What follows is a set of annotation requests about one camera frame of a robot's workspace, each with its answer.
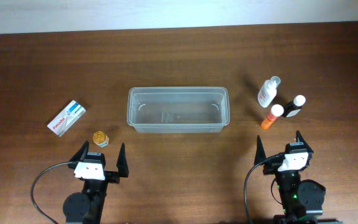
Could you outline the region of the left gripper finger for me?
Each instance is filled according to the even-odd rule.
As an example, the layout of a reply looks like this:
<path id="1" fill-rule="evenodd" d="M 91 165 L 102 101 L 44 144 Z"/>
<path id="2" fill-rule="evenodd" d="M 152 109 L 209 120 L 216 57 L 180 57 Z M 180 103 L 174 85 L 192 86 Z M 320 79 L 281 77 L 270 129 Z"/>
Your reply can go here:
<path id="1" fill-rule="evenodd" d="M 124 143 L 121 144 L 121 148 L 116 162 L 116 167 L 120 177 L 128 178 L 129 167 L 127 165 L 126 147 Z"/>
<path id="2" fill-rule="evenodd" d="M 86 140 L 81 148 L 74 154 L 74 156 L 70 159 L 70 162 L 78 162 L 82 161 L 87 155 L 89 150 L 89 141 Z"/>

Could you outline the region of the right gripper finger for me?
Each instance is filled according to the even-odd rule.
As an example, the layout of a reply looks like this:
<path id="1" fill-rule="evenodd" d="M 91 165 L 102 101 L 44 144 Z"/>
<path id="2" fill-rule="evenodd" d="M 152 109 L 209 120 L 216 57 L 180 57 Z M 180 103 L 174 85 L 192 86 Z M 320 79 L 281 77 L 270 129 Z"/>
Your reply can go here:
<path id="1" fill-rule="evenodd" d="M 264 160 L 266 160 L 265 150 L 263 147 L 262 140 L 260 136 L 257 136 L 257 149 L 255 153 L 255 159 L 254 159 L 254 165 L 262 163 Z"/>
<path id="2" fill-rule="evenodd" d="M 301 133 L 300 133 L 299 130 L 296 131 L 296 141 L 297 141 L 298 143 L 302 143 L 302 144 L 305 144 L 305 143 L 306 143 L 306 141 L 304 140 L 304 138 L 303 138 L 303 136 L 301 135 Z"/>

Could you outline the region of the small gold lid jar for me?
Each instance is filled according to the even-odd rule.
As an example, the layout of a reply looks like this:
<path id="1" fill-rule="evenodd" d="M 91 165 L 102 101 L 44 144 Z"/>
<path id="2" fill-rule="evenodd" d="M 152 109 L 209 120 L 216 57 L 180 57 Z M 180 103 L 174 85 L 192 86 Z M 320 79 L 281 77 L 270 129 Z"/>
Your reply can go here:
<path id="1" fill-rule="evenodd" d="M 96 131 L 93 134 L 93 142 L 99 147 L 105 147 L 109 144 L 109 137 L 102 131 Z"/>

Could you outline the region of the dark bottle white cap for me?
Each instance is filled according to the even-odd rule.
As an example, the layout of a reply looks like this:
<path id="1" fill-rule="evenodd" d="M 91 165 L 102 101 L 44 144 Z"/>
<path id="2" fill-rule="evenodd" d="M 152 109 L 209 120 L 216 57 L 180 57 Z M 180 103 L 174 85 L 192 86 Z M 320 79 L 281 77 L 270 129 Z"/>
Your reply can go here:
<path id="1" fill-rule="evenodd" d="M 306 98 L 303 95 L 297 95 L 291 102 L 284 106 L 283 117 L 289 118 L 300 112 L 302 106 L 306 103 Z"/>

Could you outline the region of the orange tube white cap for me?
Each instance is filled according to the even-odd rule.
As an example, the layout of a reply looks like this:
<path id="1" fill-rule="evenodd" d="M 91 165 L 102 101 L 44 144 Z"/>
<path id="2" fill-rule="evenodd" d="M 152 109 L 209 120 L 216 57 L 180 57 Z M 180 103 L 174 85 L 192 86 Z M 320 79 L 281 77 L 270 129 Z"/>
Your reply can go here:
<path id="1" fill-rule="evenodd" d="M 260 127 L 262 129 L 268 129 L 275 122 L 275 120 L 283 114 L 283 112 L 284 107 L 282 105 L 273 105 L 271 107 L 270 113 L 261 122 Z"/>

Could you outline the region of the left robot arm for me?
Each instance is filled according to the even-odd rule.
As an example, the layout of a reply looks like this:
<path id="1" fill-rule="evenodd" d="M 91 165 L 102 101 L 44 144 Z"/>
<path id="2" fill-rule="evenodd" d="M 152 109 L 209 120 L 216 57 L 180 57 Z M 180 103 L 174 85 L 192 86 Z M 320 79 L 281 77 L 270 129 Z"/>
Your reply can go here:
<path id="1" fill-rule="evenodd" d="M 66 223 L 100 223 L 108 185 L 118 184 L 122 178 L 129 176 L 124 144 L 117 158 L 117 171 L 105 170 L 105 155 L 90 152 L 89 146 L 90 143 L 85 141 L 68 164 L 74 170 L 74 176 L 83 181 L 83 189 L 69 195 L 64 201 Z"/>

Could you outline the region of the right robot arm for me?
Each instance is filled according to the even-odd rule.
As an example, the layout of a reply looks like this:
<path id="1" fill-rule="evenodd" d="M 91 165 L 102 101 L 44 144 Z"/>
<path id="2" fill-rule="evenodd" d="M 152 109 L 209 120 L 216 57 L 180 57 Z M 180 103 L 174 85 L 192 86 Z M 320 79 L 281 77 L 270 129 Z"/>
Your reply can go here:
<path id="1" fill-rule="evenodd" d="M 257 137 L 254 168 L 263 166 L 264 175 L 274 175 L 280 194 L 283 215 L 275 215 L 274 223 L 339 223 L 339 220 L 320 220 L 326 188 L 314 180 L 301 180 L 314 151 L 299 131 L 296 141 L 288 143 L 285 151 L 267 157 L 260 137 Z"/>

